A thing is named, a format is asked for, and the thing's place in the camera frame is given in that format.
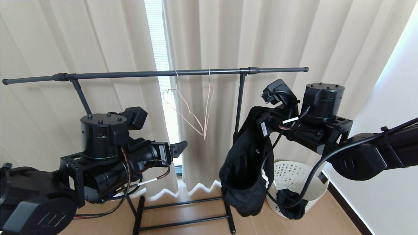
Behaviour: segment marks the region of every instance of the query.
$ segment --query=window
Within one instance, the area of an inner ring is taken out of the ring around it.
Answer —
[[[151,43],[154,51],[155,66],[157,71],[170,70],[168,62],[166,32],[163,23],[163,3],[162,0],[145,0],[145,10],[147,13],[148,26],[150,28]],[[165,93],[163,91],[171,88],[169,77],[158,77],[160,84],[161,99],[163,101],[164,116],[166,119],[166,126],[168,132],[168,139],[170,143],[178,143],[178,124],[177,113],[173,109],[175,107],[173,93]],[[174,158],[174,165],[181,166],[181,155]]]

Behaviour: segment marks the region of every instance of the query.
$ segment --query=wire hanger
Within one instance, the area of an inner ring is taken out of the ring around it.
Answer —
[[[199,121],[199,119],[196,117],[196,115],[194,115],[191,110],[189,105],[187,104],[186,99],[184,99],[183,95],[180,93],[180,91],[178,90],[178,86],[177,86],[177,81],[178,81],[178,73],[176,70],[174,70],[176,72],[176,88],[175,89],[167,89],[166,91],[163,91],[163,99],[164,101],[168,104],[168,101],[165,99],[164,94],[167,93],[171,90],[171,91],[177,91],[177,93],[179,94],[179,96],[181,97],[181,99],[184,101],[184,103],[186,104],[187,110],[189,111],[190,114],[193,115],[194,119],[196,119],[197,123],[199,124],[201,131],[197,130],[196,127],[194,127],[179,111],[177,111],[175,108],[173,108],[197,133],[199,133],[201,136],[203,136],[203,139],[206,139],[206,134],[207,134],[207,127],[208,127],[208,123],[209,123],[209,114],[210,114],[210,109],[212,107],[212,100],[213,100],[213,94],[215,92],[215,90],[212,88],[212,84],[210,81],[210,69],[209,69],[209,91],[208,91],[208,98],[206,101],[206,109],[205,109],[205,119],[204,119],[204,124],[202,125],[202,123]]]

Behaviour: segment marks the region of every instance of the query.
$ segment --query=laundry basket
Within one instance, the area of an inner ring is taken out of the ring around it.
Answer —
[[[276,198],[278,190],[289,189],[293,192],[301,193],[303,186],[305,185],[306,179],[308,178],[309,173],[311,172],[312,167],[305,165],[303,163],[294,162],[294,161],[278,161],[274,163],[274,182],[272,183],[269,193]],[[328,174],[325,171],[322,171],[327,178]],[[308,201],[308,204],[305,207],[305,213],[317,202],[326,192],[328,188],[329,180],[326,183],[318,177],[312,179],[311,184],[306,191],[303,199]],[[274,203],[269,196],[267,196],[267,203],[278,215],[285,217],[281,212],[279,206]]]

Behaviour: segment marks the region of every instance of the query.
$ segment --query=black clothes rack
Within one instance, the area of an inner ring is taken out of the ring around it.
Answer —
[[[235,120],[235,132],[234,136],[238,133],[238,128],[240,125],[240,113],[241,113],[241,104],[242,104],[242,94],[244,92],[244,82],[245,77],[251,74],[258,74],[258,73],[279,73],[279,72],[307,72],[308,67],[302,68],[257,68],[257,67],[248,67],[248,68],[241,68],[241,69],[199,69],[199,70],[170,70],[170,71],[147,71],[147,72],[113,72],[113,73],[88,73],[88,74],[67,74],[67,73],[60,73],[55,74],[52,76],[44,76],[44,77],[27,77],[27,78],[18,78],[18,79],[3,79],[3,84],[15,84],[15,83],[26,83],[26,82],[41,82],[41,81],[60,81],[60,82],[67,82],[70,81],[74,89],[77,91],[77,94],[80,98],[80,101],[84,107],[84,110],[87,114],[91,114],[90,107],[84,97],[83,91],[81,89],[80,83],[78,80],[80,79],[98,79],[98,78],[126,78],[126,77],[162,77],[162,76],[187,76],[187,75],[209,75],[210,74],[239,74],[240,75],[240,87],[238,91],[238,105],[237,105],[237,116]],[[138,203],[137,209],[135,209],[132,200],[130,197],[127,197],[128,204],[135,216],[135,225],[132,231],[132,235],[138,235],[140,231],[144,230],[151,230],[151,229],[158,229],[163,227],[172,227],[178,225],[186,225],[210,220],[219,220],[219,219],[227,219],[229,230],[231,234],[235,234],[236,229],[234,225],[234,220],[232,218],[231,208],[229,204],[224,201],[226,215],[224,216],[216,216],[216,217],[209,217],[199,220],[189,220],[184,222],[177,222],[165,225],[155,225],[149,227],[140,227],[142,213],[144,210],[147,209],[155,209],[155,208],[162,208],[162,207],[171,207],[171,206],[178,206],[184,204],[193,204],[199,202],[208,202],[214,200],[223,200],[224,199],[224,190],[222,191],[222,197],[214,197],[202,200],[194,200],[188,202],[178,202],[178,203],[171,203],[171,204],[164,204],[164,205],[157,205],[151,207],[145,207],[145,197],[140,196],[140,200]]]

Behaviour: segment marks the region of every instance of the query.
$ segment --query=curtain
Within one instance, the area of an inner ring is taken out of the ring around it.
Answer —
[[[152,71],[155,62],[143,1],[1,1],[1,79],[56,73]],[[158,79],[80,80],[93,113],[141,106],[133,138],[168,141]],[[54,171],[59,157],[81,151],[86,115],[70,82],[1,86],[1,162]],[[177,192],[172,173],[146,185],[152,196]],[[145,172],[144,180],[166,169]]]
[[[165,0],[166,27],[174,69],[303,67],[309,72],[246,77],[242,124],[253,106],[268,106],[262,90],[282,78],[299,99],[305,85],[326,82],[345,86],[339,116],[354,119],[389,59],[416,0]],[[173,78],[194,114],[203,120],[208,76]],[[215,89],[206,140],[184,121],[180,139],[184,180],[210,187],[232,146],[238,75],[211,76]],[[178,102],[183,114],[183,103]],[[277,135],[271,135],[272,141]],[[319,155],[285,139],[275,159],[314,165]]]

